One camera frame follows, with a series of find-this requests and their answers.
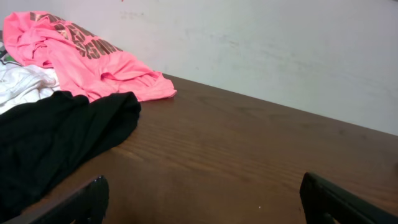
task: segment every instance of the pink clothing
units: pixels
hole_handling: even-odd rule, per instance
[[[15,12],[4,20],[9,54],[23,65],[54,68],[60,88],[90,101],[132,91],[139,101],[171,97],[173,83],[135,56],[47,12]]]

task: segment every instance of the white cloth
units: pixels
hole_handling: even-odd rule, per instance
[[[0,60],[0,114],[23,103],[33,103],[60,90],[52,68],[20,66]]]

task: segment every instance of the white wall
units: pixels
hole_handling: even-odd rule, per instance
[[[398,134],[398,2],[2,0],[49,11],[155,70]]]

